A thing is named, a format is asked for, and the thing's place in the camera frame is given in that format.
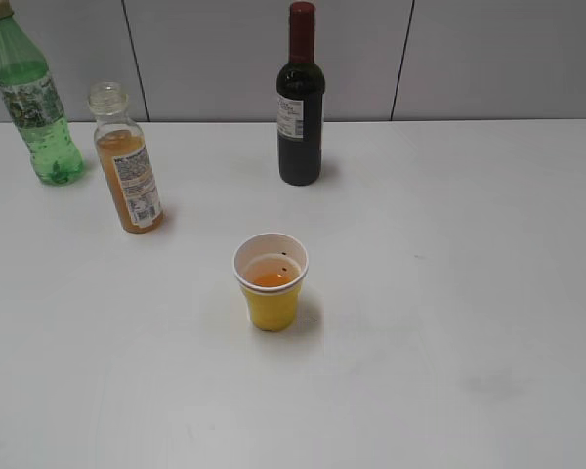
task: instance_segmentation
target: dark glass bottle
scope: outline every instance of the dark glass bottle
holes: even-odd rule
[[[321,171],[323,72],[314,63],[314,5],[295,2],[289,16],[289,62],[277,76],[280,177],[306,186]]]

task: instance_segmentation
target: bottle label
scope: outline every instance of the bottle label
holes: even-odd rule
[[[146,146],[115,156],[113,166],[133,225],[149,227],[162,211]]]
[[[291,140],[304,140],[304,102],[277,95],[277,133]]]
[[[0,93],[13,123],[21,129],[45,127],[63,117],[63,105],[50,72],[22,85],[0,85]]]

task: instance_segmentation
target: table surface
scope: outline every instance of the table surface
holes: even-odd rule
[[[0,124],[0,469],[586,468],[586,121],[145,124],[167,214],[124,233],[94,153],[42,186]],[[310,270],[254,329],[267,231]]]

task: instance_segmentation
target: plastic cup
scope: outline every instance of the plastic cup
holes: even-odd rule
[[[257,234],[239,246],[232,263],[252,323],[272,332],[288,327],[295,320],[298,295],[309,268],[302,243],[287,234]],[[265,274],[284,271],[291,280],[281,286],[253,283]]]

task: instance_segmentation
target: bottle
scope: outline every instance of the bottle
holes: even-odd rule
[[[277,151],[280,177],[293,186],[321,172],[323,72],[314,63],[314,5],[291,4],[289,62],[277,77]]]
[[[163,211],[144,133],[127,108],[128,95],[119,83],[91,87],[89,109],[98,123],[94,141],[119,221],[129,233],[145,233],[160,225]]]
[[[13,19],[9,0],[0,0],[0,93],[41,182],[62,185],[80,177],[82,157],[46,59]]]

